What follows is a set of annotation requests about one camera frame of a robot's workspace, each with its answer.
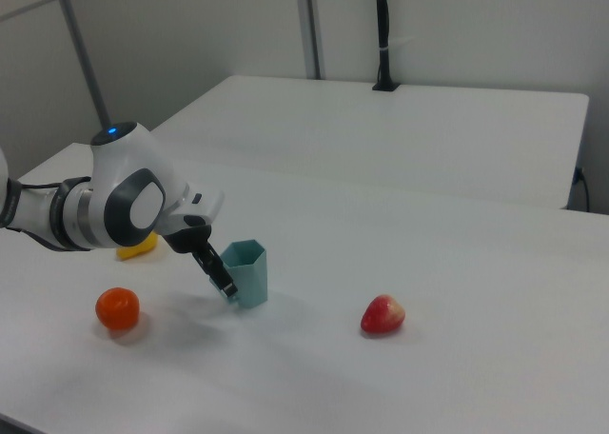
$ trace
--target wall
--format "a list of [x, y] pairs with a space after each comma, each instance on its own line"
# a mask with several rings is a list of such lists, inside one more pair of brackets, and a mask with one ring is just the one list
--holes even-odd
[[232, 74], [314, 75], [303, 0], [71, 3], [113, 121], [155, 128]]
[[58, 0], [0, 0], [0, 147], [20, 177], [100, 129]]
[[[609, 0], [388, 0], [391, 72], [406, 84], [590, 96], [580, 165], [609, 213]], [[375, 0], [316, 0], [324, 78], [375, 82]], [[583, 190], [574, 188], [574, 207]]]

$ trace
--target white table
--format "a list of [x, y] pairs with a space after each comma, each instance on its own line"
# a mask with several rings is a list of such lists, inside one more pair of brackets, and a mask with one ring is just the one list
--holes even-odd
[[[3, 230], [2, 418], [49, 434], [606, 432], [606, 217], [167, 150], [226, 192], [213, 245], [266, 247], [268, 302], [226, 306], [166, 245], [119, 263]], [[74, 145], [25, 180], [89, 170]], [[133, 289], [144, 312], [122, 337], [94, 316], [111, 286]], [[382, 292], [406, 323], [366, 339], [361, 315]]]
[[210, 163], [561, 208], [587, 105], [570, 93], [237, 76], [155, 134]]

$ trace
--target teal cup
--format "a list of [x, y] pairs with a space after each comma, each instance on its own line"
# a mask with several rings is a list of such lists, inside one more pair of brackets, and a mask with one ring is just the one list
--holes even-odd
[[255, 240], [233, 242], [220, 255], [237, 287], [239, 307], [253, 308], [268, 299], [266, 250]]

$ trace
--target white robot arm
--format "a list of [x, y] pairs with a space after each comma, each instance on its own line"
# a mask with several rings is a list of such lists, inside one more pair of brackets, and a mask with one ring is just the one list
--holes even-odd
[[224, 200], [214, 187], [180, 178], [150, 132], [134, 122], [96, 134], [91, 177], [22, 185], [0, 150], [0, 227], [56, 251], [130, 247], [152, 230], [179, 253], [192, 253], [227, 297], [237, 288], [207, 241]]

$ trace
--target cable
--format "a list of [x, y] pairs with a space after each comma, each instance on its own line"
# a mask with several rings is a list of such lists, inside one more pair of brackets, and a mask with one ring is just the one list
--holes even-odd
[[45, 188], [59, 188], [61, 184], [43, 184], [43, 185], [28, 185], [22, 184], [22, 189], [45, 189]]
[[588, 192], [588, 183], [586, 182], [586, 178], [583, 175], [583, 172], [580, 172], [580, 179], [583, 182], [583, 189], [586, 192], [586, 212], [590, 211], [590, 193]]

